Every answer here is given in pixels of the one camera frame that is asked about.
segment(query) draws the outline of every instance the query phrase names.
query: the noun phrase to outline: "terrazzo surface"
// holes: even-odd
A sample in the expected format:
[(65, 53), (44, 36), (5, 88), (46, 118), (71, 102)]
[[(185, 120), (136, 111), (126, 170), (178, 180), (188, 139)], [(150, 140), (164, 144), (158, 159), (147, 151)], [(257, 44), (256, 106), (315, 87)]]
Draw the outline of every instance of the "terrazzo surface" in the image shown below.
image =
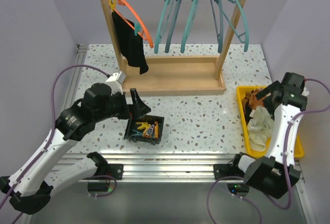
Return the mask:
[[(171, 45), (168, 54), (160, 45), (157, 55), (182, 55), (180, 45)], [(154, 56), (145, 45), (146, 56)], [(187, 44), (184, 55), (217, 55), (215, 44)], [(111, 44), (91, 44), (85, 64), (112, 74), (119, 70)], [(124, 140), (127, 120), (111, 118), (96, 125), (69, 153), (239, 153), (245, 152), (243, 130), (236, 101), (240, 85), (268, 85), (269, 71), (260, 45), (250, 45), (244, 53), (242, 45), (231, 45), (224, 63), (226, 91), (211, 96), (141, 97), (151, 107), (150, 115), (165, 117), (160, 144)], [(76, 94), (82, 98), (92, 84), (104, 82), (104, 75), (83, 69)]]

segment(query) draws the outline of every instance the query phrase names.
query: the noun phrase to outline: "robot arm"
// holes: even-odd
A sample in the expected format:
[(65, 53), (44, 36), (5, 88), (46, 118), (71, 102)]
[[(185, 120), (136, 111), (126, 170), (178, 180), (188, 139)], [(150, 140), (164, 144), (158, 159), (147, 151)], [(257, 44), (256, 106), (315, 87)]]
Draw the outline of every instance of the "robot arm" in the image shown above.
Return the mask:
[[(10, 177), (0, 177), (0, 190), (8, 193), (11, 187), (10, 203), (23, 213), (34, 214), (50, 200), (51, 195), (70, 184), (84, 178), (100, 174), (100, 167), (107, 164), (99, 154), (89, 154), (87, 158), (62, 171), (49, 172), (62, 156), (75, 146), (95, 125), (105, 119), (141, 118), (151, 111), (139, 98), (136, 89), (131, 89), (133, 104), (126, 103), (121, 84), (125, 75), (115, 73), (105, 83), (96, 83), (85, 91), (84, 97), (70, 108), (61, 112), (56, 120), (56, 129), (50, 145), (45, 150), (51, 132), (32, 157)], [(17, 182), (17, 178), (26, 173)]]
[[(259, 159), (254, 159), (244, 153), (237, 154), (229, 169), (232, 173), (242, 171), (244, 184), (277, 199), (288, 191), (283, 165), (285, 133), (289, 124), (293, 122), (292, 118), (306, 110), (307, 97), (303, 95), (304, 86), (303, 76), (286, 73), (281, 83), (274, 82), (256, 95), (260, 99), (271, 93), (264, 100), (266, 109), (273, 115), (275, 121), (268, 151)], [(286, 164), (291, 186), (298, 182), (301, 173), (294, 169), (294, 145), (301, 118), (302, 115), (292, 123), (286, 144)]]

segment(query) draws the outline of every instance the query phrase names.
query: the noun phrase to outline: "lavender wall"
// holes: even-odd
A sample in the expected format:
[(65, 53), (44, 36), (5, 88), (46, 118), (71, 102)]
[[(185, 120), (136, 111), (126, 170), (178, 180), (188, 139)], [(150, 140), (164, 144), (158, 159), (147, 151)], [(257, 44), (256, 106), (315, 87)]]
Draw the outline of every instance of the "lavender wall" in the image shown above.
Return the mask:
[[(155, 38), (163, 0), (127, 0), (139, 13)], [(266, 38), (287, 0), (247, 0), (246, 17), (250, 27), (251, 43), (260, 44)], [(77, 44), (111, 43), (100, 0), (54, 0), (65, 24)], [(224, 9), (231, 13), (233, 5), (223, 0)], [(177, 19), (173, 43), (181, 43), (191, 7), (191, 0), (183, 0)], [(127, 8), (120, 11), (133, 19)], [(215, 27), (209, 0), (200, 0), (194, 26), (188, 43), (216, 43)]]
[[(51, 84), (74, 63), (76, 45), (53, 0), (0, 0), (0, 35), (0, 176), (6, 176), (48, 134)], [(66, 75), (57, 86), (57, 110), (68, 82)], [(7, 203), (0, 222), (11, 223), (17, 214)]]
[[(263, 52), (272, 79), (285, 72), (296, 72), (330, 85), (329, 0), (288, 0), (263, 43)], [(307, 83), (310, 91), (307, 108), (319, 109), (330, 102), (325, 89)], [(330, 112), (303, 118), (299, 134), (305, 148), (301, 160), (307, 193), (318, 223), (328, 223), (330, 212)]]

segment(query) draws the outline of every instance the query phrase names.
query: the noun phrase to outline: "black basket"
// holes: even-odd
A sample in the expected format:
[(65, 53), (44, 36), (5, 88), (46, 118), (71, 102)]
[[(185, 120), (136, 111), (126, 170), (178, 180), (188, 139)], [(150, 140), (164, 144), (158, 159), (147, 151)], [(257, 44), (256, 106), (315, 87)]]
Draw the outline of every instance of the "black basket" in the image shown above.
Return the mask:
[[(151, 125), (157, 122), (158, 138), (156, 139), (152, 137), (134, 136), (134, 134), (136, 133), (133, 130), (138, 130), (138, 127), (140, 126), (136, 124), (137, 122), (148, 122)], [(137, 141), (140, 141), (140, 142), (151, 143), (152, 145), (159, 144), (163, 132), (163, 126), (164, 126), (164, 117), (146, 115), (141, 119), (130, 119), (127, 123), (124, 139), (129, 139), (130, 141), (133, 141), (135, 143)]]

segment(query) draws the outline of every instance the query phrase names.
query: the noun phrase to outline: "yellow tray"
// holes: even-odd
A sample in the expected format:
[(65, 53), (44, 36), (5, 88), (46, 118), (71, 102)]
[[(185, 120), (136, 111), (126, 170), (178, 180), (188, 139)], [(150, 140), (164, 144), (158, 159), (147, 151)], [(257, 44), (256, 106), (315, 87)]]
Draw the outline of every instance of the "yellow tray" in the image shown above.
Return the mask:
[[(266, 154), (266, 151), (267, 151), (269, 143), (270, 143), (270, 138), (266, 142), (267, 149), (264, 152), (258, 152), (258, 151), (255, 151), (255, 150), (251, 149), (251, 147), (250, 147), (250, 138), (249, 138), (248, 129), (246, 127), (246, 121), (245, 121), (245, 116), (244, 116), (242, 100), (245, 98), (245, 93), (247, 91), (252, 91), (252, 90), (255, 90), (257, 88), (265, 88), (265, 87), (266, 86), (240, 86), (240, 87), (236, 88), (237, 102), (238, 102), (239, 113), (241, 115), (241, 120), (242, 120), (246, 153), (250, 156), (255, 157), (255, 158), (260, 158), (260, 157), (262, 157)], [(297, 135), (297, 138), (295, 140), (295, 146), (294, 146), (294, 157), (295, 158), (302, 158), (302, 157), (304, 157), (304, 155), (305, 155), (305, 153), (304, 153), (303, 146), (301, 144), (299, 135)]]

